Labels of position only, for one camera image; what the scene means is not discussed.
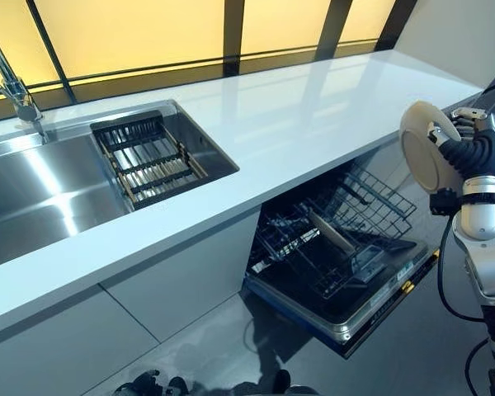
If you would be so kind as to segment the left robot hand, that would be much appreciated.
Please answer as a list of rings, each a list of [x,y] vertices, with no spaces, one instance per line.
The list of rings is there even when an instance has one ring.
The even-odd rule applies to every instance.
[[[120,385],[113,395],[154,396],[162,395],[163,387],[156,382],[160,372],[147,370],[131,382]]]

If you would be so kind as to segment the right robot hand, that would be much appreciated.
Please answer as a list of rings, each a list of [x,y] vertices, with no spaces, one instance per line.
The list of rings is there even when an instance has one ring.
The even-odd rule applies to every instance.
[[[450,121],[457,131],[467,132],[455,140],[436,122],[429,123],[427,138],[437,147],[441,156],[462,176],[495,177],[495,117],[478,108],[459,107],[450,113]]]

